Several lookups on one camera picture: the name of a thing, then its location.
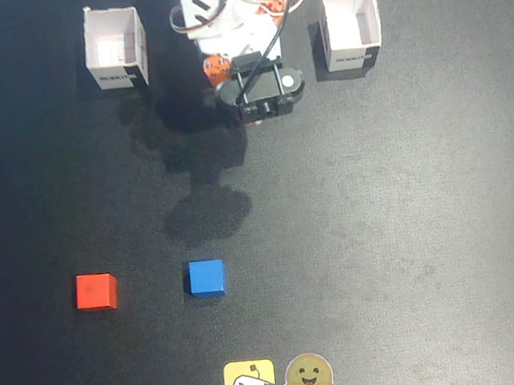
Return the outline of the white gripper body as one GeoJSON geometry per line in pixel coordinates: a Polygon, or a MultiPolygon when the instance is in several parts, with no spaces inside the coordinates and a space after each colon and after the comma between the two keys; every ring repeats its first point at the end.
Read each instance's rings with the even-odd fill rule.
{"type": "Polygon", "coordinates": [[[245,18],[223,18],[195,31],[200,63],[212,55],[233,59],[236,56],[260,52],[263,54],[278,27],[268,14],[245,18]]]}

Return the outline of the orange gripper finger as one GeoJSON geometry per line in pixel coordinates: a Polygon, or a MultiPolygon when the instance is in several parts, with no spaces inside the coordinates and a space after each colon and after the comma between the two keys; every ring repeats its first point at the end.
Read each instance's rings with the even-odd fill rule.
{"type": "Polygon", "coordinates": [[[203,72],[209,83],[216,88],[222,82],[231,78],[231,64],[228,57],[223,55],[209,55],[203,61],[203,72]]]}

